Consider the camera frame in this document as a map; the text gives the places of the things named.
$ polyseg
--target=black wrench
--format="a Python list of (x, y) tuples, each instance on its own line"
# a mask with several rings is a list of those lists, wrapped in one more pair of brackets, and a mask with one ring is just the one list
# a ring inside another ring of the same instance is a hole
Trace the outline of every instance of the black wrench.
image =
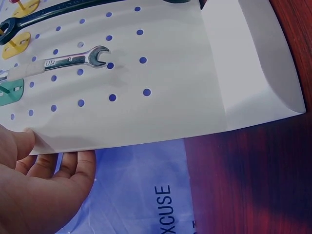
[(70, 0), (40, 11), (34, 12), (22, 18), (8, 18), (0, 24), (0, 29), (4, 32), (0, 36), (0, 45), (8, 43), (21, 29), (35, 23), (39, 23), (49, 18), (63, 15), (69, 12), (81, 10), (84, 8), (108, 4), (125, 0)]

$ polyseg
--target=red wooden surface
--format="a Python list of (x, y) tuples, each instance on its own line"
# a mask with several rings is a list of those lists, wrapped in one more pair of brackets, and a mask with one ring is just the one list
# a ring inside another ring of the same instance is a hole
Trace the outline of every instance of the red wooden surface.
[(198, 234), (312, 234), (312, 0), (270, 0), (307, 114), (185, 140)]

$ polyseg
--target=yellow tool holder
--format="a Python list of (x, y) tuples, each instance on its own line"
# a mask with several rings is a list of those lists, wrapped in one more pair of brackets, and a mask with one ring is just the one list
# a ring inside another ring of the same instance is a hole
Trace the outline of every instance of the yellow tool holder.
[(3, 47), (2, 58), (8, 59), (26, 50), (30, 42), (30, 33), (25, 32), (17, 35)]
[(18, 1), (19, 6), (14, 11), (12, 17), (21, 18), (29, 15), (30, 13), (33, 13), (38, 8), (39, 3), (40, 0), (30, 0), (25, 4), (22, 4), (20, 1)]

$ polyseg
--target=fingernail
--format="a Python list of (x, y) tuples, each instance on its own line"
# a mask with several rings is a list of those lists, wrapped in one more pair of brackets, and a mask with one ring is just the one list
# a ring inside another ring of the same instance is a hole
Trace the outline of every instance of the fingernail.
[(26, 132), (26, 133), (31, 133), (31, 132), (33, 132), (33, 130), (31, 130), (30, 128), (25, 128), (25, 129), (24, 129), (24, 132)]

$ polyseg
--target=white tape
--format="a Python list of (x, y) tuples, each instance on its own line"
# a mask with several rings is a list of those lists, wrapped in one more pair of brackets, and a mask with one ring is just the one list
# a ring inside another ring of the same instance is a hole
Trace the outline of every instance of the white tape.
[(13, 81), (44, 73), (44, 62), (45, 60), (43, 59), (11, 68), (8, 71), (8, 81)]

